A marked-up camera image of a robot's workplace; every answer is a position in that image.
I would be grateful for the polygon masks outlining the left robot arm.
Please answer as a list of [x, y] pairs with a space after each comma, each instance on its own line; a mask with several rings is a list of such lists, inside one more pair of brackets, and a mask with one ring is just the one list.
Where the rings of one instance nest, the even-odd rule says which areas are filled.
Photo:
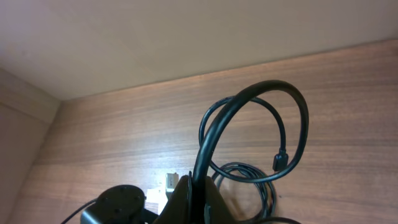
[[146, 196], [134, 185], [117, 185], [105, 190], [80, 217], [81, 224], [145, 224], [158, 217], [144, 208]]

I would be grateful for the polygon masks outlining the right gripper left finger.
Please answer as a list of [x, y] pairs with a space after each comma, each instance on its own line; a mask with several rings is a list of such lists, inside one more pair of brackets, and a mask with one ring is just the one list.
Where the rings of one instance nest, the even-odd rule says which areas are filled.
[[173, 194], [166, 203], [162, 213], [153, 224], [187, 224], [190, 223], [192, 202], [192, 181], [189, 175], [179, 180]]

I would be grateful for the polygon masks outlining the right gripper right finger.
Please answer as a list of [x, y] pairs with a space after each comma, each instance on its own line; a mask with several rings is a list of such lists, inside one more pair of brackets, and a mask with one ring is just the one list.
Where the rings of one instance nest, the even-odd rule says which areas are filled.
[[206, 177], [205, 180], [204, 222], [205, 224], [238, 223], [210, 177]]

